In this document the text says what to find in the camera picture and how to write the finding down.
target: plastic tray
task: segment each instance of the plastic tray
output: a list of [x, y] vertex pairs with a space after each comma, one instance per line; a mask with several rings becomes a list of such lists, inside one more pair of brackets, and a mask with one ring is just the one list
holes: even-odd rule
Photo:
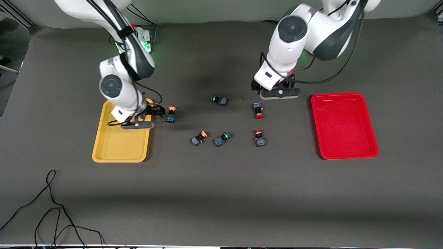
[[312, 96], [320, 153], [327, 160], [374, 158], [379, 149], [365, 98], [360, 93]]
[[114, 120], [111, 114], [114, 104], [106, 101], [101, 110], [95, 137], [92, 159], [97, 163], [139, 163], [145, 160], [148, 152], [150, 129], [124, 130], [118, 126], [108, 126]]

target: black velcro strap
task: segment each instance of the black velcro strap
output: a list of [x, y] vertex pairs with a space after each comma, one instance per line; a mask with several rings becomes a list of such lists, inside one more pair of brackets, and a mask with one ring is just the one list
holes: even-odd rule
[[134, 33], [134, 30], [130, 26], [126, 26], [122, 30], [117, 31], [117, 35], [122, 39], [132, 33]]
[[128, 74], [132, 77], [132, 79], [135, 81], [140, 80], [140, 77], [138, 76], [138, 74], [135, 72], [135, 70], [131, 67], [131, 65], [126, 60], [125, 53], [120, 54], [120, 60], [121, 60], [121, 63], [123, 64], [123, 66], [128, 71]]

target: table surface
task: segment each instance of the table surface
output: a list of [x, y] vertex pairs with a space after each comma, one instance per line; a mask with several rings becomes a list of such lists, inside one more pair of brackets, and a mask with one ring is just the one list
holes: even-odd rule
[[[178, 121], [156, 119], [148, 159], [138, 164], [91, 159], [105, 101], [98, 64], [117, 52], [106, 31], [35, 30], [0, 121], [0, 223], [57, 169], [55, 199], [108, 244], [442, 248], [443, 44], [435, 14], [365, 21], [340, 76], [299, 85], [298, 99], [262, 101], [265, 118], [255, 120], [251, 103], [260, 99], [250, 82], [274, 27], [159, 26], [156, 70], [141, 83], [179, 108]], [[296, 76], [331, 76], [349, 50]], [[300, 65], [309, 61], [305, 55]], [[337, 92], [365, 96], [377, 158], [320, 157], [309, 97]], [[229, 105], [210, 103], [212, 94]], [[210, 138], [192, 146], [202, 129], [233, 138], [219, 148]], [[267, 146], [254, 146], [254, 129], [263, 129]], [[52, 206], [45, 193], [0, 232], [0, 244], [33, 243]], [[39, 242], [51, 242], [55, 219], [43, 222]], [[99, 243], [94, 233], [81, 236]], [[78, 244], [72, 231], [60, 242]]]

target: gray circular joint cap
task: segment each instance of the gray circular joint cap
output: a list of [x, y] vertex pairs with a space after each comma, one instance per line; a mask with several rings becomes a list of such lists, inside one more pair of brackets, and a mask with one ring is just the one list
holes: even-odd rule
[[117, 75], [107, 75], [100, 82], [100, 88], [104, 95], [114, 98], [120, 94], [121, 80]]
[[280, 39], [291, 43], [302, 39], [307, 33], [306, 22], [297, 16], [283, 18], [278, 25]]

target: gray wall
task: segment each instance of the gray wall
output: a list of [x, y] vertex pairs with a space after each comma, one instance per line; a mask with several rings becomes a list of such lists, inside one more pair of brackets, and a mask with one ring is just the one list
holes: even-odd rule
[[[94, 27], [63, 13], [53, 0], [10, 0], [39, 26], [57, 28]], [[439, 0], [381, 0], [367, 18], [410, 17], [430, 11]], [[280, 19], [290, 7], [306, 3], [320, 8], [320, 0], [133, 0], [148, 18], [157, 23], [207, 23]], [[136, 24], [145, 24], [127, 10]]]

